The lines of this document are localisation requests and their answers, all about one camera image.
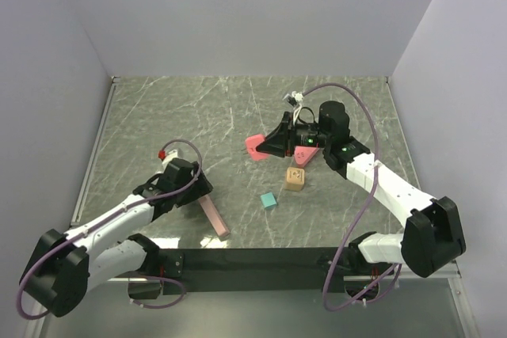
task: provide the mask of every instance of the wooden block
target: wooden block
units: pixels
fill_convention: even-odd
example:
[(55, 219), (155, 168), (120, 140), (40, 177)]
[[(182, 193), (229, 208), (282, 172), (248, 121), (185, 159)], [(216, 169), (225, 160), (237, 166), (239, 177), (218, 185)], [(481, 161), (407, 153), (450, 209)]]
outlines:
[(299, 192), (304, 186), (304, 169), (292, 168), (287, 169), (285, 174), (284, 189)]

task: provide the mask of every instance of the toy block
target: toy block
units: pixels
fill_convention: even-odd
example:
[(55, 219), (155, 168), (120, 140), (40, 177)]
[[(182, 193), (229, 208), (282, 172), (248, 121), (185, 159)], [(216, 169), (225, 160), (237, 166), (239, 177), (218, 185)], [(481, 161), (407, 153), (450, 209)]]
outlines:
[(300, 168), (304, 168), (311, 158), (317, 154), (318, 150), (319, 148), (315, 148), (314, 146), (297, 146), (294, 150), (295, 163)]
[(261, 144), (264, 141), (265, 141), (264, 135), (254, 135), (254, 136), (250, 136), (249, 138), (246, 138), (246, 140), (245, 140), (246, 151), (248, 152), (248, 154), (250, 155), (250, 157), (253, 160), (259, 161), (259, 160), (269, 157), (268, 154), (263, 154), (261, 152), (257, 152), (255, 149), (255, 148), (257, 148), (257, 146), (259, 144)]
[(285, 174), (284, 189), (299, 192), (304, 186), (304, 169), (292, 168), (287, 169)]
[(276, 206), (275, 196), (271, 192), (263, 194), (261, 196), (261, 201), (262, 201), (262, 206), (264, 206), (264, 209)]

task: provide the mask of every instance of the gray marble surface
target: gray marble surface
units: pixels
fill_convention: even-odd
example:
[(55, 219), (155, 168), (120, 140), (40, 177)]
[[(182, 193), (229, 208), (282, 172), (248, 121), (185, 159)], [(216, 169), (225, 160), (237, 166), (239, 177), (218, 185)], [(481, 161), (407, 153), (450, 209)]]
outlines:
[[(318, 154), (307, 165), (301, 192), (283, 189), (291, 158), (252, 161), (245, 139), (267, 135), (288, 105), (282, 96), (323, 82), (340, 82), (356, 91), (369, 107), (379, 130), (382, 161), (417, 185), (385, 78), (334, 77), (163, 77), (121, 78), (116, 85), (97, 162), (83, 203), (80, 223), (116, 206), (160, 166), (164, 142), (184, 138), (204, 157), (204, 171), (214, 186), (215, 205), (231, 229), (220, 241), (198, 204), (174, 209), (143, 227), (168, 247), (324, 247), (336, 246), (367, 193), (332, 172)], [(327, 100), (341, 101), (353, 135), (373, 147), (372, 133), (355, 101), (339, 89), (321, 89), (305, 99), (318, 110)], [(195, 155), (180, 145), (185, 157)], [(278, 206), (265, 210), (260, 196), (273, 192)], [(367, 231), (394, 233), (398, 221), (376, 201), (353, 236)]]

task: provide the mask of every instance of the gray wall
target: gray wall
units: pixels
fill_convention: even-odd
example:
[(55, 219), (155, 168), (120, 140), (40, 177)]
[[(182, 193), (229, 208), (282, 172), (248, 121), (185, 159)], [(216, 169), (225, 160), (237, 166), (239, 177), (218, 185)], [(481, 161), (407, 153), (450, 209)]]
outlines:
[(431, 0), (71, 0), (115, 75), (392, 74)]
[(392, 78), (423, 187), (460, 207), (483, 337), (507, 335), (507, 0), (433, 0)]
[(38, 237), (66, 229), (108, 84), (63, 0), (0, 0), (0, 336), (20, 336), (19, 276)]

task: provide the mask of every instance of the teal block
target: teal block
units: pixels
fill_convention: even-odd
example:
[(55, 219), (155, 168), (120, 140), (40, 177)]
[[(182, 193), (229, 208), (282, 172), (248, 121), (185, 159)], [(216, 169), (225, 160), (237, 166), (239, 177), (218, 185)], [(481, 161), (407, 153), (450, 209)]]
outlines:
[(268, 207), (275, 207), (276, 206), (275, 196), (271, 192), (263, 194), (261, 196), (261, 201), (262, 201), (262, 205), (264, 206), (264, 209), (267, 209)]

